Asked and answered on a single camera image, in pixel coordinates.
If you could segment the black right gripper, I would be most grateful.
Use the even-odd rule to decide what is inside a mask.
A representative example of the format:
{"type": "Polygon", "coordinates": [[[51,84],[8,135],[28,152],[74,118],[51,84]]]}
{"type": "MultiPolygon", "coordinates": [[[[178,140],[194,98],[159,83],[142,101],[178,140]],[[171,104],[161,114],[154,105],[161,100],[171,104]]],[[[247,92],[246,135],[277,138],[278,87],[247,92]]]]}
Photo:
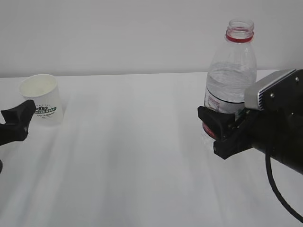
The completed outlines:
{"type": "Polygon", "coordinates": [[[233,129],[235,114],[200,106],[198,118],[205,132],[215,139],[214,153],[223,159],[255,148],[275,160],[303,159],[303,117],[286,111],[249,111],[233,129]]]}

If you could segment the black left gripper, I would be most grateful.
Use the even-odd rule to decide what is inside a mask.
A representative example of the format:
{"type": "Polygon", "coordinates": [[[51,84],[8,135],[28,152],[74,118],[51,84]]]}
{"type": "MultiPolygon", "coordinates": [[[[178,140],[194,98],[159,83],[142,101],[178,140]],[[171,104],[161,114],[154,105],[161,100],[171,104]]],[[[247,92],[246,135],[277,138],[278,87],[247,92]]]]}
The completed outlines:
{"type": "Polygon", "coordinates": [[[1,110],[5,123],[0,125],[0,145],[24,141],[28,136],[29,124],[35,111],[33,100],[26,100],[16,107],[1,110]]]}

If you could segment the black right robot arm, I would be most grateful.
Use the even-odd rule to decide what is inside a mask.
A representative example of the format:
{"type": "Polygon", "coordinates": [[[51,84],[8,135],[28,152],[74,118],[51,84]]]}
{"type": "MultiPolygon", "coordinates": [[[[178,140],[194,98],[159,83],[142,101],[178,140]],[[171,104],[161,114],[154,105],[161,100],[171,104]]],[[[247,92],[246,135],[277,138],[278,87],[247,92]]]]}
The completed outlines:
{"type": "Polygon", "coordinates": [[[222,159],[255,148],[267,150],[276,161],[303,172],[303,118],[283,110],[267,112],[244,109],[238,119],[200,106],[199,119],[215,139],[214,153],[222,159]]]}

